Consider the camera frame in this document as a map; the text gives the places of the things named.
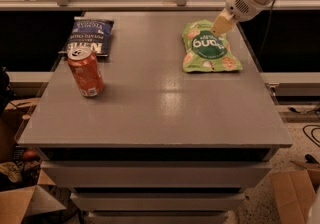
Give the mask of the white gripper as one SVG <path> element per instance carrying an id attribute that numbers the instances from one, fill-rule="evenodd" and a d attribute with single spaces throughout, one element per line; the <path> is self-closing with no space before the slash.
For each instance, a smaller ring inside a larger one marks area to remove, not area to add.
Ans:
<path id="1" fill-rule="evenodd" d="M 263 9 L 263 0 L 226 0 L 226 9 L 214 20 L 211 32 L 216 36 L 230 31 L 235 20 L 238 22 L 245 22 L 253 19 Z"/>

